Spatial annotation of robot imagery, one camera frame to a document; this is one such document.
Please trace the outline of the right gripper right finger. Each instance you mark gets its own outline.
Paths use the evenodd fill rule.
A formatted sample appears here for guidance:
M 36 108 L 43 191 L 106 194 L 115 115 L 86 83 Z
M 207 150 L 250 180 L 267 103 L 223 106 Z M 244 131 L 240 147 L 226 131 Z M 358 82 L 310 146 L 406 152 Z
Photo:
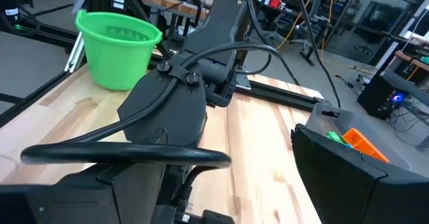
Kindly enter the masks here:
M 345 147 L 304 125 L 295 163 L 322 223 L 428 224 L 428 178 Z

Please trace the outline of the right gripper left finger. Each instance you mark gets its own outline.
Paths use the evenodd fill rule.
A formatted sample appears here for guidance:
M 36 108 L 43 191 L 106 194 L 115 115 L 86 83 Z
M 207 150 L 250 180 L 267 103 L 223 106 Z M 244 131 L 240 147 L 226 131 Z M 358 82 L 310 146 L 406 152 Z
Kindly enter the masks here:
M 54 185 L 1 187 L 1 223 L 149 223 L 163 164 L 96 164 Z

